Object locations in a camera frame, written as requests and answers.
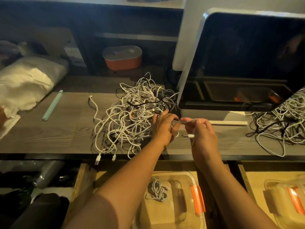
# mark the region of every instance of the white plastic bag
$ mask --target white plastic bag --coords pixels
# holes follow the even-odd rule
[[[0,71],[0,107],[13,117],[30,110],[67,74],[68,62],[49,56],[27,56]]]

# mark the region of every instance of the cable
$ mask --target cable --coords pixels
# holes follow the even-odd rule
[[[169,110],[177,107],[175,101],[178,93],[156,85],[149,72],[139,79],[134,87],[124,83],[120,83],[120,87],[125,95],[106,110],[103,119],[97,118],[98,106],[92,96],[89,96],[89,100],[96,107],[93,117],[93,121],[96,123],[94,145],[99,152],[96,164],[98,164],[101,154],[106,153],[113,153],[112,160],[114,161],[117,145],[120,144],[122,148],[125,142],[129,143],[127,156],[131,159],[129,154],[137,154],[141,150],[141,141],[151,136],[151,117],[164,111],[166,107]],[[103,149],[97,146],[101,132],[106,134],[102,140]]]
[[[291,98],[271,112],[254,112],[252,114],[255,125],[254,132],[247,133],[247,137],[255,135],[256,142],[268,153],[278,157],[286,155],[285,144],[305,145],[305,88],[296,92]],[[259,141],[260,136],[278,140],[283,153],[277,154],[266,148]]]
[[[152,182],[151,191],[153,194],[148,193],[145,195],[146,199],[154,199],[159,202],[164,202],[168,198],[167,188],[161,186],[160,181],[155,180]]]

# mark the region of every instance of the orange container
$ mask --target orange container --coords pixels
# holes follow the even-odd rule
[[[135,69],[141,65],[142,50],[137,46],[107,47],[103,50],[103,57],[111,70]]]

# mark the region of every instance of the black screen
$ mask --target black screen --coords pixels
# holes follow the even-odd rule
[[[214,13],[179,107],[270,111],[305,85],[304,59],[304,19]]]

